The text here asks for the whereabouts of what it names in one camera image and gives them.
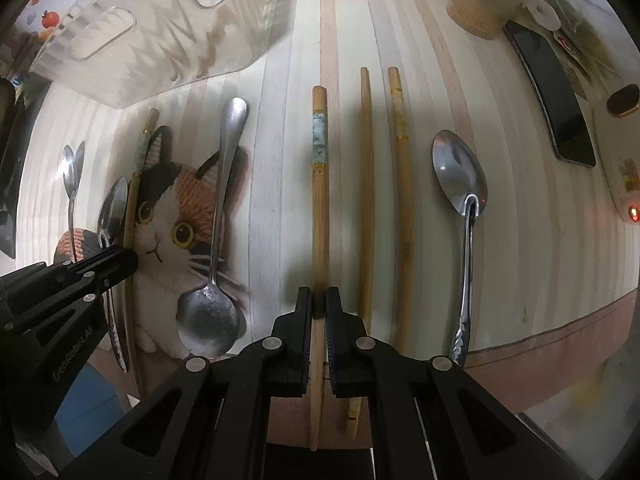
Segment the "yellow banded wooden chopstick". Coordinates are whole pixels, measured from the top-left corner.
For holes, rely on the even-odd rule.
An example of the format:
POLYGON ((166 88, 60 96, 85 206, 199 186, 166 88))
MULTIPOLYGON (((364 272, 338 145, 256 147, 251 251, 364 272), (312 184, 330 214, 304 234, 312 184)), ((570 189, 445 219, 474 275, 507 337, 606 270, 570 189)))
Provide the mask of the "yellow banded wooden chopstick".
POLYGON ((399 243, 398 286, 396 316, 393 332, 393 346, 401 353, 410 349, 410 325, 413 293, 413 257, 414 257, 414 203, 410 162, 410 141, 404 111, 404 90, 397 67, 387 70, 390 83, 390 102, 392 102, 392 126, 395 139, 395 157, 397 169, 397 212, 399 243))

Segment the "grey patterned wooden chopstick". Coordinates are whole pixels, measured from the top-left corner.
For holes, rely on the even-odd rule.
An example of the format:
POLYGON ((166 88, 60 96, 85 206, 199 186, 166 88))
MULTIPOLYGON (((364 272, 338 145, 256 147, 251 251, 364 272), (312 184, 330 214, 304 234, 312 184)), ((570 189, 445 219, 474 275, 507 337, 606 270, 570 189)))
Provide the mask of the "grey patterned wooden chopstick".
POLYGON ((323 403, 326 320, 324 296, 329 284, 330 199, 328 170, 328 95, 326 88, 312 88, 312 294, 309 384, 309 447, 318 450, 323 403))

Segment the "small steel spoon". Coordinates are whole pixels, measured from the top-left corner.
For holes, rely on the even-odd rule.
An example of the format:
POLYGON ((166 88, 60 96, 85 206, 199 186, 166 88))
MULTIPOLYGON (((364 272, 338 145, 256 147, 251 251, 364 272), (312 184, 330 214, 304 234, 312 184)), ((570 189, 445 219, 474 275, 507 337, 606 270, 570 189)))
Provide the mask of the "small steel spoon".
POLYGON ((223 356, 238 338, 240 321, 232 300, 218 285, 218 257, 224 199, 232 164, 247 121, 250 106, 235 96, 221 113, 217 189, 210 240, 208 279, 200 288, 184 292, 178 299, 177 330, 192 356, 215 359, 223 356))

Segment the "blue cabinet door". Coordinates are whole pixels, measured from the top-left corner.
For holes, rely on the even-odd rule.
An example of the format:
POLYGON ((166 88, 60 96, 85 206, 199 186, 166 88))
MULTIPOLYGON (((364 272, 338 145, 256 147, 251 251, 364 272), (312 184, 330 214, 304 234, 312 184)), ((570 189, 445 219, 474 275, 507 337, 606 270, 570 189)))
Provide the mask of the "blue cabinet door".
POLYGON ((68 390, 55 421, 73 457, 90 448, 129 411, 125 393, 86 364, 68 390))

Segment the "steel spoon on cat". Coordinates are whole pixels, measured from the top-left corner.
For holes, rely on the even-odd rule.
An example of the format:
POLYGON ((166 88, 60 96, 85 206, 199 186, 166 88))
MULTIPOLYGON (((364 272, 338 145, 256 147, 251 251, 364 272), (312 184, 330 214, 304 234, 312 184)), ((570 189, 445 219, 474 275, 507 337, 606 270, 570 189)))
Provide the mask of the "steel spoon on cat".
MULTIPOLYGON (((107 196, 104 198, 98 219, 98 240, 101 249, 110 248, 119 237, 122 222, 125 219, 128 202, 128 181, 125 177, 118 178, 107 196)), ((120 369, 128 372, 128 356, 122 348, 117 326, 117 316, 111 285, 106 286, 105 293, 106 319, 108 334, 114 357, 120 369)))

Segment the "plain wooden chopstick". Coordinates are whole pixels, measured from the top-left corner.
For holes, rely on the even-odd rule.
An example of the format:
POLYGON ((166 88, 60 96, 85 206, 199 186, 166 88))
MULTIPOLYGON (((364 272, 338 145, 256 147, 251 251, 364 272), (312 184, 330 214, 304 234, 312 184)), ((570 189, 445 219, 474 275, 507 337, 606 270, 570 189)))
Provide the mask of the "plain wooden chopstick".
POLYGON ((367 67, 360 68, 360 136, 361 136, 361 247, 360 247, 360 305, 366 330, 371 329, 372 278, 374 260, 374 157, 372 133, 372 98, 367 67))

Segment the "far right steel spoon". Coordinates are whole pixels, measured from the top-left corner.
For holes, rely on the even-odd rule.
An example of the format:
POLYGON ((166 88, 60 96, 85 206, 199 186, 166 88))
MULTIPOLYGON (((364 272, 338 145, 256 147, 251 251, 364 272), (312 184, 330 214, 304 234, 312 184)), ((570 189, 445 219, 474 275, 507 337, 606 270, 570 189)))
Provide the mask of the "far right steel spoon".
POLYGON ((85 160, 85 142, 81 141, 77 151, 74 151, 68 144, 63 148, 62 179, 68 199, 67 206, 67 227, 70 237, 70 255, 73 262, 77 261, 75 248, 75 202, 80 187, 82 168, 85 160))

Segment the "striped cat table mat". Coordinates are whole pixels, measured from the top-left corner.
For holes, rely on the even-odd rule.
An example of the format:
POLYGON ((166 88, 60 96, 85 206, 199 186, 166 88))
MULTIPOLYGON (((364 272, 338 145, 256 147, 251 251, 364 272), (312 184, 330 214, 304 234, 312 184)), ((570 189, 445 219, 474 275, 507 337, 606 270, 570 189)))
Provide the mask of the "striped cat table mat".
MULTIPOLYGON (((72 260, 63 148, 85 142, 75 202, 77 259, 98 251, 99 213, 149 140, 136 206, 134 315, 145 394, 192 356, 178 299, 206 284, 221 113, 250 106, 232 164, 218 285, 238 311, 237 356, 312 287, 312 88, 328 95, 328 287, 358 314, 361 246, 360 68, 370 75, 374 148, 372 322, 393 346, 399 292, 397 169, 387 70, 404 90, 414 203, 410 349, 449 356, 460 308, 463 219, 440 188, 432 144, 460 136, 488 200, 473 238, 472 332, 464 370, 593 477, 639 425, 639 225, 623 222, 602 169, 593 107, 599 68, 632 38, 608 0, 526 0, 509 21, 547 39, 588 127, 597 166, 559 160, 532 82, 504 30, 491 40, 447 13, 449 0, 280 0, 267 51, 244 70, 111 108, 30 70, 77 0, 10 0, 1 9, 1 83, 16 99, 1 144, 2 247, 16 266, 72 260)), ((114 290, 128 372, 111 341, 93 366, 128 399, 124 284, 114 290)))

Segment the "green banded chopstick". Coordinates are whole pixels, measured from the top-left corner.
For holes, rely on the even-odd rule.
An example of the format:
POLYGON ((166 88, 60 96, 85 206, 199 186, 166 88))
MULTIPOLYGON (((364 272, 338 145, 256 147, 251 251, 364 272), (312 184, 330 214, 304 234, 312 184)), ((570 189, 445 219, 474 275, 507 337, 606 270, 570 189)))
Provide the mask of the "green banded chopstick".
MULTIPOLYGON (((122 242, 125 248, 134 247, 134 230, 136 229, 136 206, 140 188, 142 169, 145 162, 146 152, 149 147, 149 140, 153 133, 158 115, 160 112, 156 108, 151 108, 146 115, 136 158, 134 159, 134 173, 132 174, 129 190, 126 217, 124 222, 124 236, 122 242)), ((142 370, 138 361, 138 347, 136 341, 136 316, 134 315, 134 278, 130 276, 124 285, 124 304, 122 314, 125 321, 126 344, 129 353, 129 371, 134 378, 134 392, 138 399, 145 395, 145 385, 142 370)))

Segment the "large steel spoon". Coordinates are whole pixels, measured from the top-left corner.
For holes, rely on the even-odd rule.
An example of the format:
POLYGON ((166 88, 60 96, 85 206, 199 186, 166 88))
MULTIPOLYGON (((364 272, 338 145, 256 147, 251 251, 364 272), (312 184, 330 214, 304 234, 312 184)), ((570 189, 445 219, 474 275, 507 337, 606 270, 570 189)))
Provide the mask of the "large steel spoon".
POLYGON ((474 228, 487 204, 488 185, 476 155, 450 130, 434 137, 432 163, 442 192, 463 219, 460 308, 449 350, 449 359, 462 367, 472 332, 474 228))

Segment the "clear plastic utensil bin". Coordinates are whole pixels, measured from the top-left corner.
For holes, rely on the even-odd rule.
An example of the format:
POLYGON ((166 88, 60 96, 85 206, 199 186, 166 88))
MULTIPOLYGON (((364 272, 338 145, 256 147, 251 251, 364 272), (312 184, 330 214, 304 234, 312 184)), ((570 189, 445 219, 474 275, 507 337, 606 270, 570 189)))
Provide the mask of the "clear plastic utensil bin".
POLYGON ((32 73, 111 108, 244 70, 268 49, 280 0, 77 0, 32 73))

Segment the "black smartphone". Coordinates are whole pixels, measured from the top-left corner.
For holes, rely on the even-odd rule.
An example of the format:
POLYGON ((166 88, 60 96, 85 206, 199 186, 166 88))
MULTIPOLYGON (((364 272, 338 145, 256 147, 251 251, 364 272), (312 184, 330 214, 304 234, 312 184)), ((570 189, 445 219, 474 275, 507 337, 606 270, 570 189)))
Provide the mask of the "black smartphone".
POLYGON ((556 157, 588 168, 597 166, 582 109, 547 39, 514 21, 508 21, 503 30, 532 82, 556 157))

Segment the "pink white electric kettle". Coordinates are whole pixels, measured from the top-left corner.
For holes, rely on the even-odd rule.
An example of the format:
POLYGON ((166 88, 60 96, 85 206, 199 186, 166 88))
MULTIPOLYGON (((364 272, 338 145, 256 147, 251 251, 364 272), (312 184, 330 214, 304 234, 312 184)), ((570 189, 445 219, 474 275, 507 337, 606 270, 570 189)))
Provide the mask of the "pink white electric kettle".
POLYGON ((611 54, 593 90, 594 133, 614 206, 630 224, 639 223, 639 48, 611 54))

